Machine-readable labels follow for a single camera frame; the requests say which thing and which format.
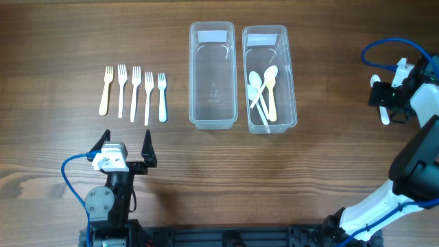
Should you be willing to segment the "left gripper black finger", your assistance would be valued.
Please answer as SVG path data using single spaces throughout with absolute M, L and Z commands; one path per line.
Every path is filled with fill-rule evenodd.
M 99 141 L 90 149 L 89 153 L 100 151 L 105 142 L 110 141 L 110 130 L 106 129 Z
M 152 146 L 151 132 L 146 130 L 143 140 L 141 156 L 147 167 L 157 167 L 157 157 L 155 155 L 154 148 Z

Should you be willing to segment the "white plastic spoon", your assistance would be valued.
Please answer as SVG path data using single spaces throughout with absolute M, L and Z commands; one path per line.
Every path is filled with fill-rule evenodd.
M 261 76 L 256 72 L 256 71 L 251 71 L 249 73 L 249 83 L 256 88 L 256 90 L 258 91 L 261 88 L 262 85 L 262 79 Z M 259 98 L 259 102 L 261 103 L 263 112 L 265 114 L 265 118 L 269 119 L 269 112 L 268 112 L 268 108 L 266 106 L 265 100 L 263 98 L 263 96 L 261 95 Z
M 255 100 L 253 100 L 254 96 L 257 94 L 257 89 L 255 87 L 253 87 L 251 84 L 248 84 L 247 85 L 247 90 L 248 90 L 248 93 L 249 93 L 248 99 L 252 103 L 255 103 L 255 106 L 257 107 L 257 110 L 259 112 L 260 118 L 261 118 L 262 123 L 264 125 L 265 132 L 270 134 L 271 132 L 270 132 L 270 129 L 268 127 L 268 122 L 267 122 L 267 119 L 265 118 L 265 114 L 264 114 L 263 110 L 261 109 L 260 105 Z
M 250 108 L 254 108 L 257 101 L 260 99 L 260 96 L 266 87 L 267 83 L 270 80 L 273 80 L 278 74 L 278 67 L 276 65 L 272 65 L 268 67 L 264 74 L 263 74 L 263 84 L 257 89 L 257 94 L 252 99 L 252 104 L 250 105 Z
M 370 86 L 373 87 L 375 82 L 380 82 L 380 77 L 378 75 L 373 75 L 370 79 Z M 385 107 L 380 106 L 379 107 L 379 116 L 381 119 L 381 123 L 383 125 L 389 125 L 390 124 L 390 118 L 388 116 L 387 109 Z

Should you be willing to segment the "light blue plastic fork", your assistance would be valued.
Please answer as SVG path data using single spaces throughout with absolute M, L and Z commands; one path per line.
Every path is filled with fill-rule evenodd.
M 159 89 L 159 121 L 166 122 L 167 121 L 167 109 L 166 109 L 166 101 L 165 101 L 165 89 L 167 87 L 166 76 L 164 73 L 158 74 L 158 89 Z

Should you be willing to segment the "yellow plastic spoon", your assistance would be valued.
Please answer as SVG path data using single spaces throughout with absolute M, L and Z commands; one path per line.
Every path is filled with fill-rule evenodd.
M 270 121 L 275 122 L 277 120 L 277 111 L 276 111 L 276 104 L 274 99 L 274 86 L 276 84 L 276 80 L 272 78 L 268 83 L 266 84 L 266 87 L 268 89 L 268 101 L 269 101 L 269 117 Z

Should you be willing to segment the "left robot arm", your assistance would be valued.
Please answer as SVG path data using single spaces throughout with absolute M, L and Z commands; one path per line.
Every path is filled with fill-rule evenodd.
M 110 140 L 105 130 L 91 148 L 88 161 L 93 169 L 107 175 L 106 183 L 91 189 L 84 199 L 88 213 L 88 226 L 80 231 L 79 246 L 153 246 L 152 238 L 138 220 L 130 220 L 136 209 L 134 177 L 146 175 L 150 167 L 157 166 L 151 133 L 146 131 L 141 149 L 142 161 L 127 161 L 126 145 Z

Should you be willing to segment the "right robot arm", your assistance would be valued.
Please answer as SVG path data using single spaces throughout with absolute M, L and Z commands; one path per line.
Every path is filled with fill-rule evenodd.
M 368 104 L 382 121 L 415 116 L 420 130 L 392 162 L 388 179 L 360 203 L 329 215 L 319 232 L 321 246 L 365 246 L 397 219 L 438 205 L 438 55 L 416 64 L 402 58 L 392 82 L 370 79 Z

